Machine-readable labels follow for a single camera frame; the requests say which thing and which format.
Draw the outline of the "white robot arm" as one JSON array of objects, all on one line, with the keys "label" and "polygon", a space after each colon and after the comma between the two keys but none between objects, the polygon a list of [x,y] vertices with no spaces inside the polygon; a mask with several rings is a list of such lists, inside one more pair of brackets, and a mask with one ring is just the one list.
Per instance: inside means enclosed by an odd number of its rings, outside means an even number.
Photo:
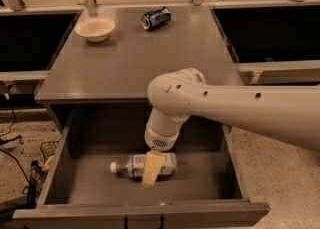
[{"label": "white robot arm", "polygon": [[173,148],[190,116],[320,151],[319,86],[213,86],[187,68],[154,78],[147,97],[152,111],[144,138],[160,152]]}]

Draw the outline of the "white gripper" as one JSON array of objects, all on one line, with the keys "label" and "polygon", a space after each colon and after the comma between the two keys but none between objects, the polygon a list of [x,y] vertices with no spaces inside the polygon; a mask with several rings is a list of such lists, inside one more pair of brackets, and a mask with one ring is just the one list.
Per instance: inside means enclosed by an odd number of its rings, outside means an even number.
[{"label": "white gripper", "polygon": [[177,138],[178,133],[173,136],[162,136],[153,130],[150,125],[146,126],[144,133],[145,142],[150,149],[155,150],[147,152],[145,156],[142,176],[142,185],[145,188],[154,186],[164,162],[164,154],[162,152],[171,150],[174,147]]}]

